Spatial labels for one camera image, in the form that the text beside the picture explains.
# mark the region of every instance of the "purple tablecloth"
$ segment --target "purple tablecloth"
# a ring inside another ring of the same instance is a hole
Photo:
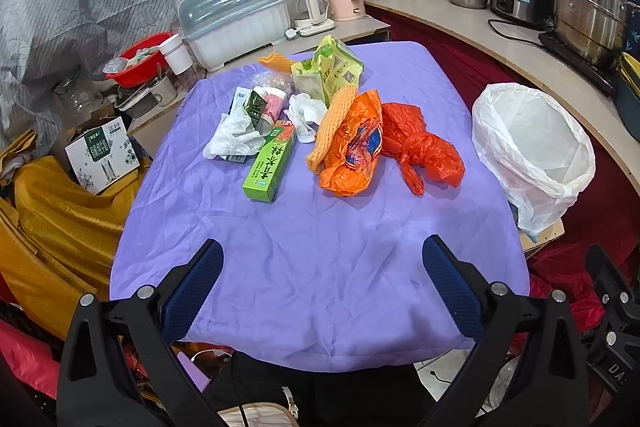
[[[471,117],[429,52],[414,42],[354,46],[364,89],[382,102],[418,105],[428,130],[466,166],[459,188],[426,182],[414,196],[381,156],[370,187],[337,198],[318,187],[296,144],[274,203],[247,199],[245,165],[207,160],[202,149],[236,86],[258,66],[203,80],[190,93],[133,203],[111,272],[111,298],[157,284],[204,240],[225,266],[187,336],[256,359],[341,372],[418,362],[470,347],[422,267],[422,242],[440,234],[489,281],[528,295],[529,276],[509,205],[471,142]]]

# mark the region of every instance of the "dish storage box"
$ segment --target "dish storage box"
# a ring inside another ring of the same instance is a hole
[[[209,71],[282,42],[290,28],[286,0],[182,0],[178,17],[182,40]]]

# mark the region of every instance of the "green toothpaste box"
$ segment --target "green toothpaste box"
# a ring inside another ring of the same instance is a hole
[[[264,139],[266,143],[258,152],[242,190],[252,200],[273,201],[296,140],[296,128],[289,120],[278,120]]]

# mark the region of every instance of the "yellow package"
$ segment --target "yellow package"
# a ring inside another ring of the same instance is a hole
[[[358,86],[364,64],[338,39],[327,35],[314,56],[291,67],[296,87],[311,98],[324,100],[329,107],[342,86]]]

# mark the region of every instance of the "blue gripper pad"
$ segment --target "blue gripper pad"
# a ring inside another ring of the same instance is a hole
[[[161,334],[167,344],[186,336],[198,311],[222,272],[224,254],[217,241],[207,241],[196,256],[198,258],[191,269],[178,284],[169,300],[162,306]]]
[[[482,304],[456,267],[460,262],[437,235],[424,240],[422,263],[460,333],[479,342],[484,333]]]

